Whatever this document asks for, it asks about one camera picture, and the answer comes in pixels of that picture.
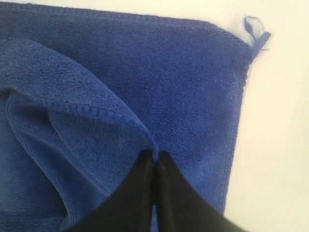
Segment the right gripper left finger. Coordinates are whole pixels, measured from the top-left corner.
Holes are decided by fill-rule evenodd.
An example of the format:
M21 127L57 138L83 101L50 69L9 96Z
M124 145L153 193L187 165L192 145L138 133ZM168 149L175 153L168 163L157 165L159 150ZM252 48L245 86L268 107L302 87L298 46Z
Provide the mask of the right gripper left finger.
M68 232L149 232L152 218L153 155L142 150L114 193Z

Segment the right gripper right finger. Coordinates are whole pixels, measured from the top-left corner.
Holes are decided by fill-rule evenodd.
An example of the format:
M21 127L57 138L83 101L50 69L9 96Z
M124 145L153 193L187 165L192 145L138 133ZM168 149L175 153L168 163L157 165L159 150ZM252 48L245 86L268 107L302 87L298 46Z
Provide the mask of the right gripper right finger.
M243 232L189 184L171 155L160 151L154 167L154 204L160 232Z

